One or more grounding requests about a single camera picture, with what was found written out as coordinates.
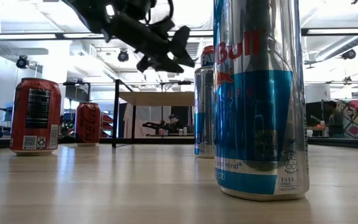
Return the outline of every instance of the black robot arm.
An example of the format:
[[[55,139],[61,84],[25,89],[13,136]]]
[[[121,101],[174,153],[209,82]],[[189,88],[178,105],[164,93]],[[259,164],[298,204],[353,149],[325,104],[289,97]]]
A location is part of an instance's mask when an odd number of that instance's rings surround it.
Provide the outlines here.
[[[186,50],[190,28],[181,27],[172,40],[167,32],[175,25],[172,21],[173,2],[168,0],[170,13],[163,20],[150,24],[151,8],[156,0],[62,0],[78,15],[93,33],[103,34],[108,42],[117,38],[144,54],[137,64],[141,72],[152,67],[157,71],[182,73],[179,66],[194,67],[194,61]],[[174,59],[167,54],[171,52]]]

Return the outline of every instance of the coca-cola can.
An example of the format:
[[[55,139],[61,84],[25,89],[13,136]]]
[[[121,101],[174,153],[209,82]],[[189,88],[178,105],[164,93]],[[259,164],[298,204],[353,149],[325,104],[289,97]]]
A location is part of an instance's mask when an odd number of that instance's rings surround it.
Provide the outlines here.
[[[97,103],[83,102],[77,108],[75,141],[79,145],[96,145],[100,141],[101,111]]]

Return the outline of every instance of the security camera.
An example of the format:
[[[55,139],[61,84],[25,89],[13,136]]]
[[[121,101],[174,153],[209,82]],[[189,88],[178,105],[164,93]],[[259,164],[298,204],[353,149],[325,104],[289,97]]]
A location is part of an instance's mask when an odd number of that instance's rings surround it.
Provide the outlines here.
[[[25,69],[29,66],[28,56],[20,55],[16,63],[18,68]]]
[[[120,62],[127,62],[129,60],[128,50],[121,49],[121,52],[118,55],[118,60]]]
[[[342,54],[342,59],[354,59],[356,57],[356,52],[352,49],[344,54]]]

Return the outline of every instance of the wooden table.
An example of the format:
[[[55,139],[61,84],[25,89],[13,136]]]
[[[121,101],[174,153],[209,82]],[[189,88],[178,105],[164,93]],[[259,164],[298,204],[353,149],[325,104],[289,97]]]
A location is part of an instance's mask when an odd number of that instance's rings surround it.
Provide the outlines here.
[[[60,146],[51,156],[0,150],[0,223],[358,223],[358,149],[310,146],[306,199],[223,194],[213,159],[193,146]]]

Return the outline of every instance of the aluminum can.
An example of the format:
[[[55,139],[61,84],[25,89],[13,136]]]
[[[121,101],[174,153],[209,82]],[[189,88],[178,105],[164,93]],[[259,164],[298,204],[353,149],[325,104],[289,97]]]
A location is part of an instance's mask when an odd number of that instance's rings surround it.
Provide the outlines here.
[[[75,118],[75,142],[96,145],[100,142],[101,111],[97,103],[81,102]]]
[[[16,87],[10,150],[18,156],[51,154],[58,148],[61,92],[55,82],[23,78]]]
[[[214,65],[214,46],[206,46],[201,54],[201,67]]]
[[[223,192],[309,190],[298,0],[215,0],[215,176]]]
[[[214,158],[214,70],[212,66],[195,71],[195,154],[198,157]]]

